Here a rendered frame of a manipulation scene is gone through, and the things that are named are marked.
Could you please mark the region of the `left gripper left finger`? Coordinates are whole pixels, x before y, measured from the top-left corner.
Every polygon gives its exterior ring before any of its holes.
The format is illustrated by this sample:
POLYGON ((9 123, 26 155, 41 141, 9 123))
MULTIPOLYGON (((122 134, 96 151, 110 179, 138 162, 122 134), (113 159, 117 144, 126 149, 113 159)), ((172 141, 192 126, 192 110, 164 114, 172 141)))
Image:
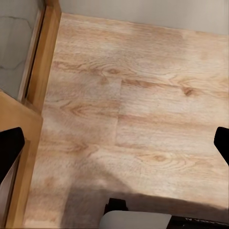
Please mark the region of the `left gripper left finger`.
POLYGON ((21 127, 0 132, 0 184, 24 146, 21 127))

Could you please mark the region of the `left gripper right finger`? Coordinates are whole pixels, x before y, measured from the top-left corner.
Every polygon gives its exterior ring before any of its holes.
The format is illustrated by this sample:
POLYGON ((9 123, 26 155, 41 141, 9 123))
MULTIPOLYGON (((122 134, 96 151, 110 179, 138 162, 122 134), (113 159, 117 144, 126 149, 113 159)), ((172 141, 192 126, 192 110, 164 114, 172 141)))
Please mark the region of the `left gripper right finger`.
POLYGON ((227 164, 229 165, 229 129, 224 127, 218 127, 214 144, 218 151, 221 153, 227 164))

